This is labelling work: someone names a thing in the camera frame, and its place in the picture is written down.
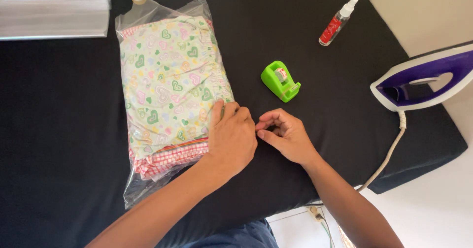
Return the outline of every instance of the purple iron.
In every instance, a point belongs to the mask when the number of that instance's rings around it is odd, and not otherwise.
[[[410,88],[438,81],[451,73],[452,79],[441,89],[424,96],[411,94]],[[458,46],[422,56],[391,68],[370,88],[391,111],[434,106],[457,94],[473,79],[473,44]]]

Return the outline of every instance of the white cable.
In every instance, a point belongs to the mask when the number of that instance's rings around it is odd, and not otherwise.
[[[394,148],[396,147],[397,143],[399,142],[399,140],[401,139],[401,137],[403,136],[404,132],[406,131],[406,124],[407,124],[407,120],[406,120],[406,115],[404,113],[404,111],[398,111],[399,113],[399,128],[401,129],[401,131],[399,132],[399,134],[397,135],[396,139],[394,140],[393,144],[391,145],[391,148],[389,149],[389,151],[387,151],[387,155],[386,155],[386,158],[385,160],[383,161],[383,163],[381,164],[381,166],[378,168],[378,170],[375,172],[375,174],[373,174],[366,182],[365,184],[363,184],[362,187],[358,188],[357,191],[358,192],[361,192],[364,188],[368,187],[368,185],[370,185],[370,183],[376,179],[376,177],[378,177],[379,173],[381,173],[383,171],[383,169],[386,167],[387,163],[389,162],[389,159],[391,158],[391,155],[393,154],[393,151],[394,151]]]

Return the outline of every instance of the white floor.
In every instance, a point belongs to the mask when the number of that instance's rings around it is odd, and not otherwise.
[[[344,248],[337,222],[325,207],[319,212],[327,220],[334,244],[333,248]],[[330,248],[330,239],[322,227],[305,207],[289,210],[266,218],[280,248]]]

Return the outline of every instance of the ironing board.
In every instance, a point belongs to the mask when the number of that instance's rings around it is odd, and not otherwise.
[[[132,2],[111,1],[107,38],[0,43],[2,247],[83,247],[125,212],[130,166],[113,19]],[[177,9],[192,0],[156,1]],[[320,34],[347,1],[207,0],[235,99],[253,118],[277,107],[300,118],[323,158],[358,185],[378,168],[399,131],[397,114],[378,103],[370,83],[408,56],[369,0],[359,0],[330,46],[320,46]],[[302,84],[286,104],[259,77],[275,60]],[[467,148],[443,106],[406,115],[405,136],[370,185],[376,193]],[[317,198],[299,165],[259,142],[248,167],[196,205],[158,247]]]

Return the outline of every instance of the left hand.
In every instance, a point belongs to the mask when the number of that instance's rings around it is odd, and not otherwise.
[[[215,102],[209,126],[209,153],[197,163],[206,164],[226,181],[241,172],[253,159],[258,145],[250,111],[237,102]]]

